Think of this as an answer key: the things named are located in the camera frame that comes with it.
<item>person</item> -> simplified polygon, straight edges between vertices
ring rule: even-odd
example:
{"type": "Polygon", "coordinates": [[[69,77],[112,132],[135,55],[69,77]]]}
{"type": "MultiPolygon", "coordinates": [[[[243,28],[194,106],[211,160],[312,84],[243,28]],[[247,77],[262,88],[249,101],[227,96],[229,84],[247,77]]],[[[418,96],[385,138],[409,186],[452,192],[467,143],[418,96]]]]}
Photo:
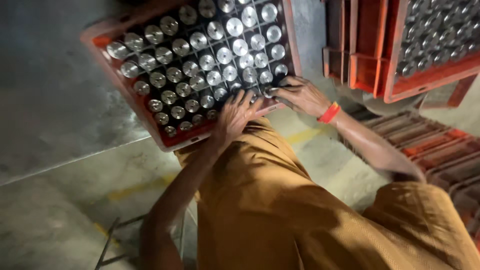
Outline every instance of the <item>person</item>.
{"type": "MultiPolygon", "coordinates": [[[[321,117],[332,103],[309,81],[273,91],[294,111],[321,117]]],[[[196,196],[197,268],[480,269],[480,257],[449,196],[384,139],[342,110],[338,132],[392,179],[362,215],[316,185],[265,117],[252,92],[230,97],[209,139],[176,152],[183,167],[141,228],[143,269],[182,269],[170,238],[196,196]]]]}

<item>concrete floor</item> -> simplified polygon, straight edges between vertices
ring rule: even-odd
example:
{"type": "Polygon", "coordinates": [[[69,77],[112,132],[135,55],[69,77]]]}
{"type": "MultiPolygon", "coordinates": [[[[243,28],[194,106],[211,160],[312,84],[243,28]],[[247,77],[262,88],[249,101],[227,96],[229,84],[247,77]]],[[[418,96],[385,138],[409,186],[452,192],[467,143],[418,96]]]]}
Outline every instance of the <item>concrete floor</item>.
{"type": "MultiPolygon", "coordinates": [[[[480,135],[480,81],[460,108],[423,115],[480,135]]],[[[355,209],[368,206],[386,183],[336,140],[335,130],[290,109],[269,114],[312,179],[355,209]]],[[[124,145],[0,187],[2,269],[93,269],[116,217],[146,213],[180,171],[173,153],[151,138],[124,145]]],[[[196,208],[191,203],[173,233],[186,264],[196,256],[196,208]]],[[[136,223],[115,234],[106,256],[135,256],[136,223]]],[[[133,269],[127,261],[103,269],[133,269]]]]}

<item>bracelet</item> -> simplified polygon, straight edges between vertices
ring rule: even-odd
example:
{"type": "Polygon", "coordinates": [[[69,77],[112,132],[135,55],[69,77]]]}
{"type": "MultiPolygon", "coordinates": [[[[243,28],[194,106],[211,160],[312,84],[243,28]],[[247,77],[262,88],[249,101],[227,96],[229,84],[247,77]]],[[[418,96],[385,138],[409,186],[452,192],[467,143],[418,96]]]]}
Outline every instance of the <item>bracelet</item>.
{"type": "Polygon", "coordinates": [[[325,124],[330,123],[330,121],[336,116],[340,109],[340,106],[336,102],[334,102],[322,116],[317,118],[317,121],[325,124]]]}

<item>hand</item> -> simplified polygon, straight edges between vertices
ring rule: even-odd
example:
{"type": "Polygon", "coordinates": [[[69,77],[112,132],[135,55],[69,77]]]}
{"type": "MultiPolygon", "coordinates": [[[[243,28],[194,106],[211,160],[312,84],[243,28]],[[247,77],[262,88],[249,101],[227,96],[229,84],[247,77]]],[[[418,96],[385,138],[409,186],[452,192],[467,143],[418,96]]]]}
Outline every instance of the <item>hand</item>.
{"type": "Polygon", "coordinates": [[[245,91],[240,90],[235,99],[231,96],[225,102],[215,129],[212,132],[212,137],[226,144],[230,144],[241,135],[247,122],[254,118],[255,113],[264,101],[263,97],[261,97],[251,105],[250,100],[253,95],[253,91],[248,91],[245,95],[245,91]]]}
{"type": "Polygon", "coordinates": [[[309,80],[288,76],[279,85],[285,87],[273,88],[271,95],[280,97],[279,101],[285,103],[294,111],[318,118],[332,105],[328,98],[309,80]]]}

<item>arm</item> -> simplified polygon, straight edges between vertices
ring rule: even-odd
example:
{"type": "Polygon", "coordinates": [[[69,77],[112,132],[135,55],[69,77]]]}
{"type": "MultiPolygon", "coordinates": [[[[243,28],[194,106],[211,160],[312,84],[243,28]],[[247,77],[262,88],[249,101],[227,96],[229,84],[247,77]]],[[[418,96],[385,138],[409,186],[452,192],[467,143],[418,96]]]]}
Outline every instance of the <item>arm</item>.
{"type": "Polygon", "coordinates": [[[146,216],[140,231],[140,260],[143,269],[183,269],[180,255],[170,237],[170,228],[179,214],[187,208],[220,155],[241,134],[261,106],[263,99],[250,105],[253,94],[250,91],[245,95],[241,90],[235,99],[230,97],[225,102],[210,138],[146,216]]]}
{"type": "MultiPolygon", "coordinates": [[[[286,100],[294,111],[315,117],[322,116],[332,104],[311,82],[299,77],[286,77],[272,94],[286,100]]],[[[340,111],[331,124],[347,139],[368,163],[387,177],[396,180],[426,182],[421,170],[385,139],[340,111]]]]}

